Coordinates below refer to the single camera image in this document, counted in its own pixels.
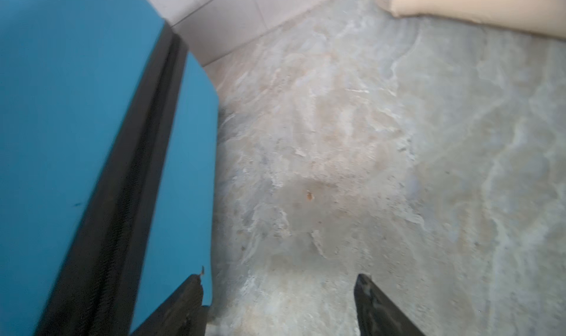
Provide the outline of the blue hard-shell suitcase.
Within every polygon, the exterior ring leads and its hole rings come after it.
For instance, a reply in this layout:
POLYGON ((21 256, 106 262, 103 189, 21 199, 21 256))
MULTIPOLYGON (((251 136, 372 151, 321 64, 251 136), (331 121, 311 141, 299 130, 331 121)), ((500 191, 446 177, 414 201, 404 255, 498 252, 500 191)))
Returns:
POLYGON ((218 95, 147 0, 1 0, 1 333, 130 335, 203 275, 218 95))

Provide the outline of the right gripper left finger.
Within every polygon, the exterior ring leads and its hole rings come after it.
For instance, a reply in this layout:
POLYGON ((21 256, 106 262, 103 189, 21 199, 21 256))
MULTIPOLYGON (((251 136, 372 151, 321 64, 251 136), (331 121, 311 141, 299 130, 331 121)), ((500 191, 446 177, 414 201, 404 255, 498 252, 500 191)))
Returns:
POLYGON ((205 335, 209 308, 203 297, 201 273, 187 277, 160 304, 138 296, 129 334, 205 335))

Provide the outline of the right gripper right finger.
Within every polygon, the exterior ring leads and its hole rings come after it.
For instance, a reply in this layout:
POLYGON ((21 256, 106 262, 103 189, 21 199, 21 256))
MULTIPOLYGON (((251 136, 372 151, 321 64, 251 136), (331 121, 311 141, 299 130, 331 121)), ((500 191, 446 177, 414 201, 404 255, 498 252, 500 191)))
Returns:
POLYGON ((425 336, 368 275, 358 275, 354 299, 361 336, 425 336))

